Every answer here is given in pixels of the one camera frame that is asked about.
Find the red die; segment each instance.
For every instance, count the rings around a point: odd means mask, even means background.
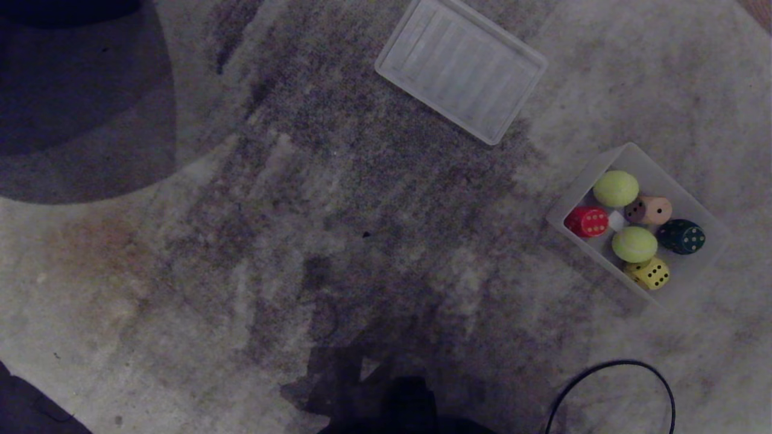
[[[563,222],[570,231],[584,238],[602,235],[608,227],[608,214],[597,206],[578,206]]]

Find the yellow die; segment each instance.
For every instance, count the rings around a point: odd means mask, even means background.
[[[670,269],[657,257],[645,263],[627,264],[625,274],[645,290],[658,290],[670,280]]]

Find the black wire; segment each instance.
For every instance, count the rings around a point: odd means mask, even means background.
[[[637,360],[616,360],[616,361],[607,361],[606,363],[601,363],[597,366],[594,366],[592,368],[589,368],[576,378],[574,378],[573,381],[565,388],[563,391],[558,395],[557,399],[555,400],[555,403],[552,406],[552,412],[550,413],[550,420],[547,422],[547,428],[544,430],[544,434],[550,434],[550,428],[552,427],[552,420],[555,418],[555,415],[557,414],[557,410],[560,408],[561,402],[566,398],[568,395],[568,392],[571,391],[576,385],[578,385],[582,380],[589,377],[590,375],[593,375],[595,372],[600,371],[601,369],[611,368],[614,366],[623,366],[623,365],[632,365],[632,366],[640,366],[641,368],[646,368],[649,371],[653,372],[654,375],[659,378],[659,381],[662,382],[662,384],[665,385],[665,389],[668,391],[668,397],[670,397],[670,431],[669,434],[673,434],[673,431],[676,429],[676,399],[673,398],[673,392],[670,390],[670,385],[665,380],[665,377],[662,377],[662,374],[659,373],[653,366],[650,364],[646,364],[642,361]]]

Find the plastic container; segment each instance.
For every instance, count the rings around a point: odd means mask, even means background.
[[[682,256],[662,246],[659,247],[657,257],[663,259],[671,271],[670,281],[660,290],[643,290],[625,275],[622,269],[625,263],[611,251],[611,237],[614,236],[614,230],[609,229],[599,237],[583,239],[573,234],[563,224],[566,216],[576,206],[602,206],[595,200],[591,189],[606,171],[615,169],[635,176],[640,184],[642,195],[664,196],[669,199],[673,205],[672,219],[688,219],[705,230],[705,245],[691,255]],[[614,211],[608,207],[604,209],[609,213]],[[713,266],[726,249],[730,237],[730,232],[723,223],[713,217],[634,143],[604,152],[590,161],[565,194],[555,202],[547,214],[547,221],[596,263],[623,282],[627,288],[660,307],[667,307],[679,298],[679,293],[687,293],[687,288],[697,284],[703,270]],[[617,215],[616,222],[617,225],[611,225],[616,229],[620,229],[621,225],[629,225],[620,215]],[[646,227],[654,232],[659,226]]]
[[[542,55],[457,0],[414,0],[375,63],[387,80],[491,145],[546,68]]]

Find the tennis ball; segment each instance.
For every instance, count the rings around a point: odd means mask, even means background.
[[[607,171],[592,188],[598,202],[621,208],[638,197],[638,180],[626,171]]]
[[[646,229],[628,226],[614,234],[611,248],[626,262],[643,263],[657,253],[657,239]]]

